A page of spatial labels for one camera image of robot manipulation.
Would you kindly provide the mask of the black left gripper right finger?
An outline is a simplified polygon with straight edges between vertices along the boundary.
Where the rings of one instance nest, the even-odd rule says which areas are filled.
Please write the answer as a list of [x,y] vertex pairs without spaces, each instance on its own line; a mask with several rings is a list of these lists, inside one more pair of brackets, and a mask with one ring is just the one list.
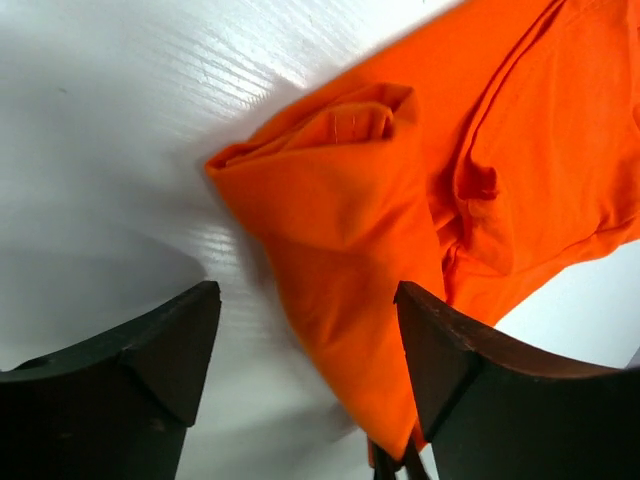
[[443,479],[635,479],[639,371],[553,354],[412,282],[399,327],[425,441]]

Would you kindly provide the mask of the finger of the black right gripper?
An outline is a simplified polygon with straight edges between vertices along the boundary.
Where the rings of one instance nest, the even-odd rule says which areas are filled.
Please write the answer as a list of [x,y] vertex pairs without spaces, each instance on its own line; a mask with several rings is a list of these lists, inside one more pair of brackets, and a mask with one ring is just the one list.
[[431,480],[412,437],[409,438],[405,448],[403,466],[409,480]]
[[369,464],[373,469],[374,480],[396,480],[397,464],[395,460],[370,438],[368,442]]

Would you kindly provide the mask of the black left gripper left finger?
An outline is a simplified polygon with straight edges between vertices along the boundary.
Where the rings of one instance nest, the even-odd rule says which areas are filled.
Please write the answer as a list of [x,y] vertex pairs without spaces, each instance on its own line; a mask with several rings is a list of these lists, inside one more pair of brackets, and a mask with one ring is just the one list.
[[1,374],[4,479],[173,479],[221,313],[203,281]]

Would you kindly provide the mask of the orange t-shirt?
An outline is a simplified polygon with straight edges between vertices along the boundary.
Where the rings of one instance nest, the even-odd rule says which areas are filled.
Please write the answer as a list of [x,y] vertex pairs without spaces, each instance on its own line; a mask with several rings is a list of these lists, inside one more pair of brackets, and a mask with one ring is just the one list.
[[639,237],[639,5],[465,1],[217,153],[291,327],[395,458],[422,427],[402,281],[494,325]]

